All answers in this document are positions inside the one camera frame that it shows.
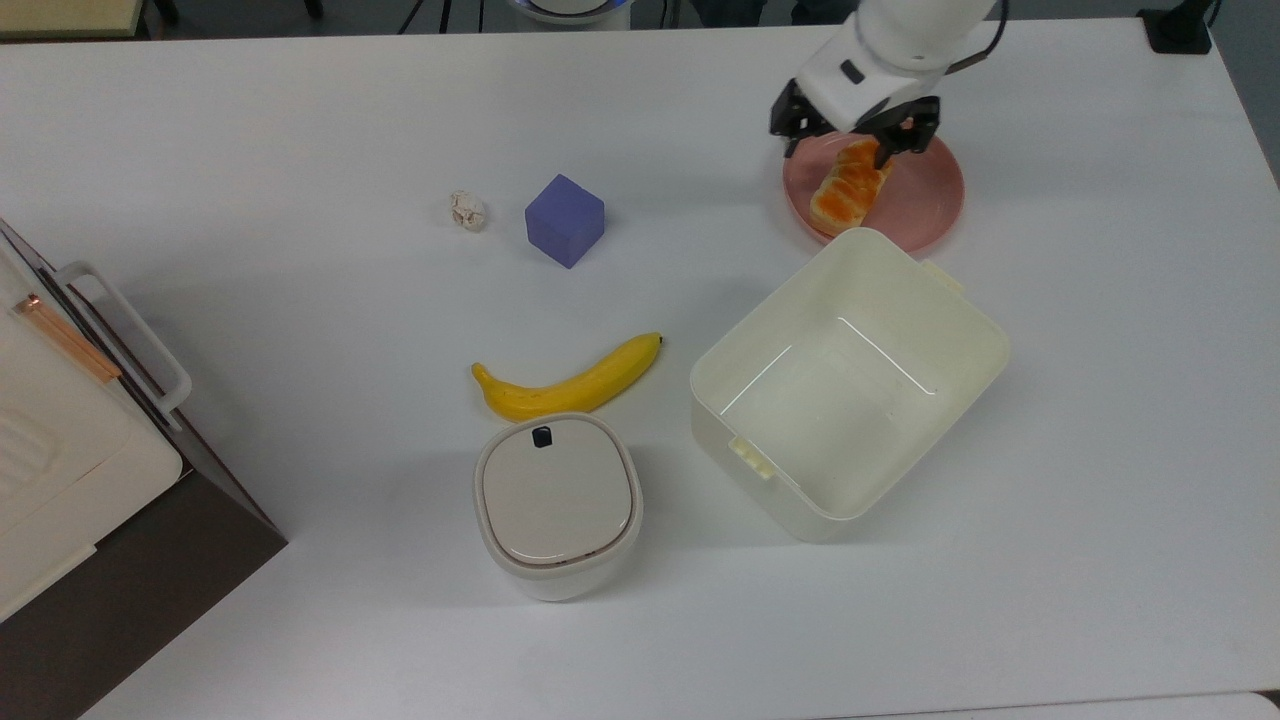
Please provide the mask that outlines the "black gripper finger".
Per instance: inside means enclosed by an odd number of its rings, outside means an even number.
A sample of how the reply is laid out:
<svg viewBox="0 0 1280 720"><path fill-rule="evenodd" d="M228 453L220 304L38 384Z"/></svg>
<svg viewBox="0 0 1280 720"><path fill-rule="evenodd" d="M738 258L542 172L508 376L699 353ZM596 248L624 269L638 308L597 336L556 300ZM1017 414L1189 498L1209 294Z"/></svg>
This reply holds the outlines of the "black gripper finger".
<svg viewBox="0 0 1280 720"><path fill-rule="evenodd" d="M905 102L873 119L877 142L874 168L882 169L902 152L924 152L940 126L941 99L924 96Z"/></svg>
<svg viewBox="0 0 1280 720"><path fill-rule="evenodd" d="M790 79L769 113L769 135L783 140L783 158L790 159L801 141L833 132L833 126L812 105L809 97Z"/></svg>

